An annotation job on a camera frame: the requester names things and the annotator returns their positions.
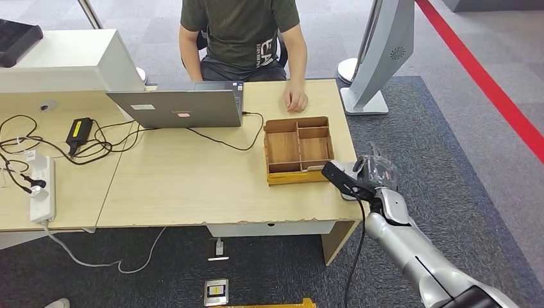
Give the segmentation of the person's left hand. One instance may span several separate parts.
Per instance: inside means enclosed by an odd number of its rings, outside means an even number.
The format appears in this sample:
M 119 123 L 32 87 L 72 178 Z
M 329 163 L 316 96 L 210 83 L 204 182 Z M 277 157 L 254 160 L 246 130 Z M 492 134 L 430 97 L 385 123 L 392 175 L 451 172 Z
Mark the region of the person's left hand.
M 304 111 L 309 101 L 305 93 L 305 81 L 289 80 L 284 90 L 284 101 L 288 112 Z

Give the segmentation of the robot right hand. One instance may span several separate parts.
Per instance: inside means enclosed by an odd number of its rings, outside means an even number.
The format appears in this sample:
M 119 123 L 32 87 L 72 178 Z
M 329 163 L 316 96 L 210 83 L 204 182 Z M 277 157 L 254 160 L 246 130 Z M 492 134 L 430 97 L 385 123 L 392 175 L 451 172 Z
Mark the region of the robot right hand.
M 363 155 L 353 164 L 352 171 L 357 178 L 372 188 L 386 187 L 398 190 L 398 172 L 396 166 L 381 154 L 374 142 L 370 142 L 372 154 Z

